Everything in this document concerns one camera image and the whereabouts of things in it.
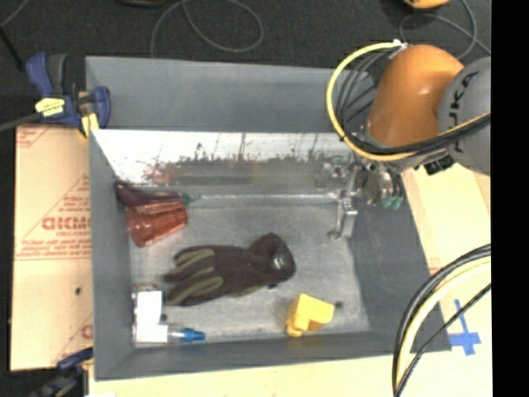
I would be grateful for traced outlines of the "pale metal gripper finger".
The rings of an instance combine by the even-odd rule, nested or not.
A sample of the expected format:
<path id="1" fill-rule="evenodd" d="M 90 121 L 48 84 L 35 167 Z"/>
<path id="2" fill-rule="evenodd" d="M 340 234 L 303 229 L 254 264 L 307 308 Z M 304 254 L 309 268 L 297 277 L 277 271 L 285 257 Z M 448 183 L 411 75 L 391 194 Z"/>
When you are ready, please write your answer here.
<path id="1" fill-rule="evenodd" d="M 343 222 L 345 217 L 344 203 L 339 201 L 336 207 L 336 221 L 334 227 L 327 233 L 327 236 L 332 240 L 337 240 L 341 237 Z"/>
<path id="2" fill-rule="evenodd" d="M 357 209 L 351 209 L 345 212 L 344 218 L 343 218 L 343 237 L 352 238 L 354 231 L 355 231 L 355 225 L 356 225 L 357 218 L 358 218 Z"/>

